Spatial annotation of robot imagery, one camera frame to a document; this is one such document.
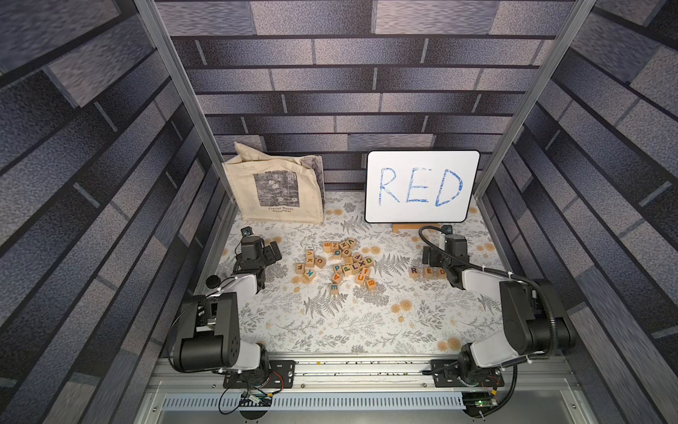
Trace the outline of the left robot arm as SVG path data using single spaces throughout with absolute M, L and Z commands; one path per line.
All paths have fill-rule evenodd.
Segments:
M 171 325 L 171 367 L 180 373 L 214 372 L 230 383 L 261 386 L 272 376 L 266 347 L 240 336 L 239 307 L 265 289 L 266 269 L 282 259 L 276 242 L 266 244 L 247 226 L 241 230 L 229 277 L 206 280 L 209 293 L 192 296 Z

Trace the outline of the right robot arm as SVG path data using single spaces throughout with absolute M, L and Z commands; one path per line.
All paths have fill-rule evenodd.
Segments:
M 449 225 L 425 225 L 418 236 L 425 243 L 422 263 L 444 271 L 452 287 L 493 300 L 501 308 L 501 328 L 465 344 L 453 364 L 436 369 L 436 374 L 455 377 L 469 387 L 499 383 L 506 367 L 575 345 L 577 331 L 551 282 L 471 263 L 466 238 Z

